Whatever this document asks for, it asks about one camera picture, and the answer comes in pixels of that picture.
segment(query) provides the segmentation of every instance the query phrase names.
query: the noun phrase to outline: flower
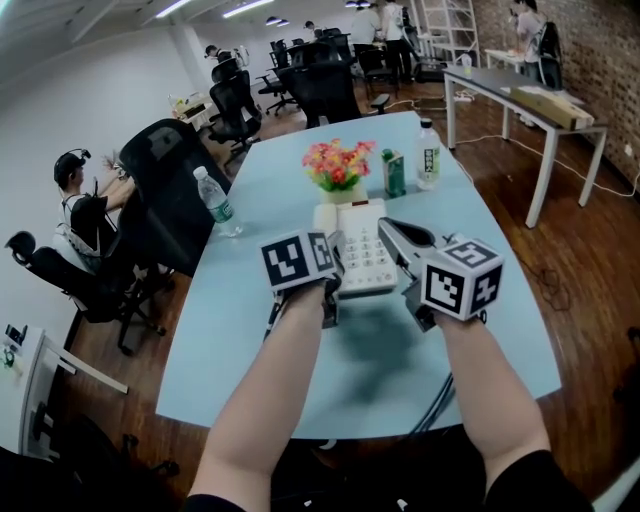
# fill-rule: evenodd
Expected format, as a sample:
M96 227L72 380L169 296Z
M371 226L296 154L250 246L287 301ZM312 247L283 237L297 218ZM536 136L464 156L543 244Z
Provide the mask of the flower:
M368 156L373 153L374 141L358 142L353 149L343 148L340 139L329 144L313 144L302 159L311 180L329 192L349 190L361 177L371 174Z

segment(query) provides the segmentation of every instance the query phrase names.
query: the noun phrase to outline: green bottle label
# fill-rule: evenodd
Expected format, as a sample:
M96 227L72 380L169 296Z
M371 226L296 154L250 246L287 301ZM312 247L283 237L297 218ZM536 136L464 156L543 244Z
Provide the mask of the green bottle label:
M440 148L424 150L424 172L427 181L435 181L440 174Z
M231 208L229 201L225 201L220 206L217 206L212 210L212 212L213 212L213 219L218 224L224 224L231 217L233 217L233 208Z

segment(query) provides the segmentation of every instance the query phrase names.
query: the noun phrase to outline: telephone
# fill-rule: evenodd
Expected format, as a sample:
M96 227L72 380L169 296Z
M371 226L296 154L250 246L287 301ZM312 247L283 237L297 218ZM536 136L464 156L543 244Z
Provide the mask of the telephone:
M345 267L340 297L390 292L398 284L395 262L378 238L378 219L387 216L382 199L316 206L313 227L327 237L341 230L344 247L337 248Z

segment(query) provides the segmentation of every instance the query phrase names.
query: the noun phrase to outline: white bottle cap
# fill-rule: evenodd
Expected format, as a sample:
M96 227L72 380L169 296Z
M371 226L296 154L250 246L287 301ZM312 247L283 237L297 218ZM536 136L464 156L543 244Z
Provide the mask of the white bottle cap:
M193 175L196 177L197 180L201 180L209 176L209 173L207 172L207 169L204 166L200 166L195 171L193 171Z

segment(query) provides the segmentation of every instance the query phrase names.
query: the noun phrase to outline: brown wooden floor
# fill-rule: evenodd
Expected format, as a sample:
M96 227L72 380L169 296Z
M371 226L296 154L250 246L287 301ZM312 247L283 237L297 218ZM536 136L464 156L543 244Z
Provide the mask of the brown wooden floor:
M442 94L443 87L403 87L400 99ZM404 104L390 110L408 109ZM361 109L368 110L361 101ZM431 113L444 140L444 112ZM500 133L502 110L489 100L458 106L458 140ZM279 119L265 118L261 137L268 139L304 129L304 115L289 107ZM542 150L543 132L512 121L512 137ZM556 458L568 477L595 498L640 453L638 424L628 406L614 402L613 390L635 364L626 331L640 324L640 206L594 189L585 209L577 204L582 181L556 166L538 227L525 227L540 157L513 143L489 139L459 146L455 155L473 176L476 187L523 262L541 272L557 272L570 296L570 310L556 312L543 299L536 277L527 272L544 316L560 369L563 388L541 400ZM580 139L562 139L558 158L584 174L590 148ZM598 182L616 190L620 183L606 169ZM82 375L66 377L54 391L59 415L84 412L119 444L122 433L140 438L139 458L149 464L172 458L182 472L172 479L178 496L189 490L206 429L155 414L163 369L189 288L176 278L176 289L159 296L154 317L168 333L164 338L140 328L128 339L142 344L124 357L116 348L119 326L80 327L72 352L99 370L126 383L118 395ZM567 294L554 297L557 306ZM372 443L365 451L370 452Z

